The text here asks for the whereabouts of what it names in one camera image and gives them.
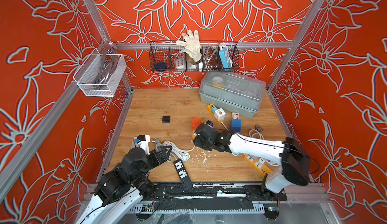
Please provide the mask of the orange-red cube adapter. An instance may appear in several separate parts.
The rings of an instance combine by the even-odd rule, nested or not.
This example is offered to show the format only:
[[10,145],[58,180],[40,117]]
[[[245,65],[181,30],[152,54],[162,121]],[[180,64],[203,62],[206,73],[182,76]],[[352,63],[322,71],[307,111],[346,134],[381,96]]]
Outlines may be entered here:
[[191,122],[191,129],[195,131],[198,126],[202,124],[202,118],[201,117],[193,117]]

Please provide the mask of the black power strip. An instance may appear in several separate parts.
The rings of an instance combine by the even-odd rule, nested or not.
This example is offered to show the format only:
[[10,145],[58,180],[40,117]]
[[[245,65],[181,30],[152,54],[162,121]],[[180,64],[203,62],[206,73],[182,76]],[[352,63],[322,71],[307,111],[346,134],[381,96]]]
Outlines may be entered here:
[[177,159],[173,162],[176,172],[180,178],[184,191],[190,191],[193,188],[192,181],[187,173],[187,170],[181,159]]

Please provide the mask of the small black cube adapter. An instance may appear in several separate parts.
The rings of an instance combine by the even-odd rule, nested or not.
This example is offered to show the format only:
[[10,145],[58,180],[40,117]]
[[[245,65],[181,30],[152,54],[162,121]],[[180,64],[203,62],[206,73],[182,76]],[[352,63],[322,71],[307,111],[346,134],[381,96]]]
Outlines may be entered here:
[[170,116],[162,116],[162,123],[163,124],[170,123]]

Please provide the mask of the short yellow power strip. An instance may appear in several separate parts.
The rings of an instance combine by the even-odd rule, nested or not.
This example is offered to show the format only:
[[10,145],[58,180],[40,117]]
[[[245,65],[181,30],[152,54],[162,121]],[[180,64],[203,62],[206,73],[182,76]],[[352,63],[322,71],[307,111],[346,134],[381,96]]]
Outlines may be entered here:
[[197,135],[196,132],[193,130],[193,131],[192,131],[192,140],[195,139],[196,135]]

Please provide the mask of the white teal plug adapter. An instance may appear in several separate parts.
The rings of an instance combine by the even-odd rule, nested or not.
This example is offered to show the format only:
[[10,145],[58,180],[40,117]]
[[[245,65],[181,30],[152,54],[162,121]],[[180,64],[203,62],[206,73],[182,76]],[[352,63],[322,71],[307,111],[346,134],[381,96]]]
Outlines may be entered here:
[[226,117],[226,113],[224,112],[224,110],[222,108],[218,108],[217,110],[215,110],[214,112],[214,117],[215,119],[218,121],[218,122],[222,122],[225,120],[225,117]]

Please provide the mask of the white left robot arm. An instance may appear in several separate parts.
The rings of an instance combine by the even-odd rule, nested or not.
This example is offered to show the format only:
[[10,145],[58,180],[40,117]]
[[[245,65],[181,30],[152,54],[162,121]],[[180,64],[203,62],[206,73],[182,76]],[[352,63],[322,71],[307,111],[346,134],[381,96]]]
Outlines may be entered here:
[[139,147],[132,148],[113,170],[103,175],[94,189],[86,210],[76,221],[78,224],[116,224],[135,205],[158,199],[150,171],[167,162],[171,146],[161,146],[150,154]]

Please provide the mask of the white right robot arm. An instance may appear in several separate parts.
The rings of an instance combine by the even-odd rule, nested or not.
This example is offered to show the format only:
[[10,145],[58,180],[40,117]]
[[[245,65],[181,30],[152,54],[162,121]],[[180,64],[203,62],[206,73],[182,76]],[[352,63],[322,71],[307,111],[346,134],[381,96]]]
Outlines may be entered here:
[[206,123],[199,125],[195,133],[193,143],[201,149],[242,153],[278,164],[278,169],[265,175],[265,190],[277,194],[289,185],[307,186],[310,183],[311,157],[293,138],[287,137],[284,141],[251,138],[233,131],[219,132]]

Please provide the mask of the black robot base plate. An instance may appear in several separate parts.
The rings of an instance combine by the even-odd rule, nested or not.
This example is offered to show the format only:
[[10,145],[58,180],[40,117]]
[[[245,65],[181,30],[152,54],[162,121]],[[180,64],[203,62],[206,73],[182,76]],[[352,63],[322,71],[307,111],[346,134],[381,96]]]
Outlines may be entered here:
[[278,194],[261,190],[258,182],[193,182],[192,188],[185,190],[181,182],[154,182],[154,187],[146,195],[151,199],[153,194],[165,201],[167,198],[244,198],[248,201],[286,201],[285,190]]

